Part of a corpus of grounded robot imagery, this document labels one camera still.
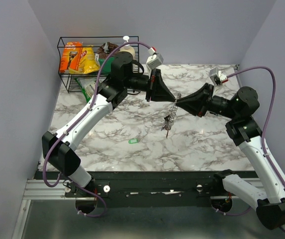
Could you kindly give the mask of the green key tag with key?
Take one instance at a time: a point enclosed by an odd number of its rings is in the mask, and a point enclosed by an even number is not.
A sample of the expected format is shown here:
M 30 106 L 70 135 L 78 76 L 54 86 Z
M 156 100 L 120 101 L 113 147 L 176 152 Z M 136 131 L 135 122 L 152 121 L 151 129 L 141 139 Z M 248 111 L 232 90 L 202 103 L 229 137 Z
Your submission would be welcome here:
M 139 142 L 139 140 L 136 139 L 136 138 L 130 139 L 130 140 L 128 141 L 129 144 L 136 144 L 136 143 L 138 143 L 138 142 Z

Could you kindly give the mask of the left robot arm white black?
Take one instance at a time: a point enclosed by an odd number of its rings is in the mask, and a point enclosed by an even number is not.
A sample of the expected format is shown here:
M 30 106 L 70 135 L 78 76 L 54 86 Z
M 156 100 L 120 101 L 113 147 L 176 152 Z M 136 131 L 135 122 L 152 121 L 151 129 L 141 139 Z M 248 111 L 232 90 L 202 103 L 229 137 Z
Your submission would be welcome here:
M 86 106 L 55 134 L 42 136 L 45 164 L 50 163 L 60 173 L 76 184 L 83 197 L 93 192 L 93 177 L 83 168 L 77 149 L 89 131 L 107 114 L 111 113 L 128 95 L 128 90 L 146 93 L 146 101 L 176 102 L 176 97 L 164 84 L 158 69 L 163 63 L 159 53 L 147 58 L 147 74 L 135 73 L 137 62 L 128 52 L 118 52 L 111 64 L 111 72 L 95 87 L 95 93 Z

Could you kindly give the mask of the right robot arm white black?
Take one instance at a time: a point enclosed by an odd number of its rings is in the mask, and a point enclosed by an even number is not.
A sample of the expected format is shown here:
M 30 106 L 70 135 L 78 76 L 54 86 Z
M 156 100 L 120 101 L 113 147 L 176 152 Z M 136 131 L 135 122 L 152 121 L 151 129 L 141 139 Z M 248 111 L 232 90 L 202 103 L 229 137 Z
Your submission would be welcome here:
M 217 195 L 232 193 L 253 208 L 264 227 L 276 229 L 285 224 L 285 174 L 262 138 L 262 130 L 252 114 L 260 106 L 257 92 L 241 87 L 231 99 L 213 94 L 214 86 L 204 84 L 195 93 L 177 100 L 176 105 L 202 117 L 206 112 L 230 119 L 225 125 L 228 136 L 253 166 L 263 190 L 246 182 L 231 170 L 216 173 L 212 190 Z

